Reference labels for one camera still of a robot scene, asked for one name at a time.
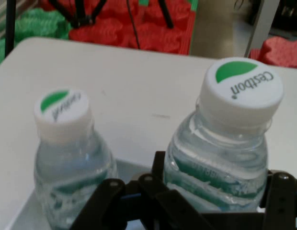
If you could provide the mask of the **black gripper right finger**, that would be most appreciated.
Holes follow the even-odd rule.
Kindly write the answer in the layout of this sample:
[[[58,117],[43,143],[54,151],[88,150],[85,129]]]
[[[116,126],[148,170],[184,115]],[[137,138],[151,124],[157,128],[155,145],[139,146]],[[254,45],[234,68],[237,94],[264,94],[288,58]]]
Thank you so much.
[[[260,203],[263,230],[297,230],[297,179],[284,171],[269,171]]]

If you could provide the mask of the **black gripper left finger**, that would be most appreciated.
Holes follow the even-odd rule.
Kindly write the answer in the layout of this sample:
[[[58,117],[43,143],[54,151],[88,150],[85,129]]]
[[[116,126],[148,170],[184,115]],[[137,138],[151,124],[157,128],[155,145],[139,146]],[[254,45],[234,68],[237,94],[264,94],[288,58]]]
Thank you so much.
[[[147,230],[210,230],[212,225],[176,190],[162,182],[165,152],[157,151],[150,173],[124,184],[107,179],[98,186],[71,229],[124,230],[140,220]]]

